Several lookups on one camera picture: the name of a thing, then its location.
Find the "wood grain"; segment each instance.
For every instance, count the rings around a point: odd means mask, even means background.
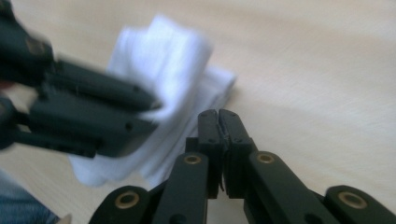
[[[390,0],[14,0],[30,30],[56,52],[105,68],[120,29],[156,14],[200,30],[211,64],[238,79],[227,108],[260,150],[279,155],[323,194],[350,185],[396,213],[396,3]],[[24,88],[9,92],[29,98]],[[16,145],[0,167],[73,223],[87,223],[114,188],[146,186],[138,175],[97,189],[80,185],[65,155]],[[241,202],[210,203],[208,223],[246,223]]]

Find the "folded cloth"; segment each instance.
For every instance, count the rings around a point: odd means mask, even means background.
[[[97,155],[87,159],[70,155],[77,179],[100,186],[139,171],[152,186],[165,180],[176,156],[183,151],[186,137],[196,133],[197,115],[223,107],[234,83],[235,76],[230,72],[206,68],[211,51],[199,33],[163,16],[156,17],[148,29],[124,28],[108,73],[156,95],[161,108],[139,116],[158,123],[158,127],[139,149],[125,157]]]

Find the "white cloth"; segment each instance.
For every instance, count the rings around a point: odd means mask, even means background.
[[[206,67],[211,51],[203,36],[162,16],[148,29],[124,28],[109,74],[136,83],[160,99],[161,108],[139,115],[158,127],[137,151],[122,158],[69,156],[77,179],[100,186],[139,171],[152,186],[164,181],[186,137],[196,133],[197,115],[222,108],[234,83],[230,72]]]

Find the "table surface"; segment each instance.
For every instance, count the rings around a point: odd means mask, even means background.
[[[120,29],[157,14],[200,30],[210,64],[237,74],[226,108],[259,150],[272,151],[312,190],[349,185],[396,213],[396,2],[391,0],[14,0],[20,21],[56,53],[104,69]],[[8,91],[17,105],[23,87]],[[132,174],[88,188],[67,156],[15,145],[0,168],[73,223],[87,223],[113,189],[146,187]],[[208,223],[247,223],[241,201],[209,203]]]

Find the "screw hole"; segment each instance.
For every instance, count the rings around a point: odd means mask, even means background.
[[[127,209],[137,205],[139,202],[139,195],[134,191],[126,191],[117,197],[115,204],[119,209]]]
[[[338,194],[338,199],[344,204],[355,209],[363,209],[367,207],[367,202],[359,195],[352,192],[343,191]]]
[[[259,154],[257,156],[257,160],[262,163],[272,163],[275,161],[273,156],[264,153]]]
[[[186,162],[187,164],[194,165],[194,164],[200,163],[201,158],[199,156],[195,156],[195,155],[187,156],[184,158],[184,162]]]

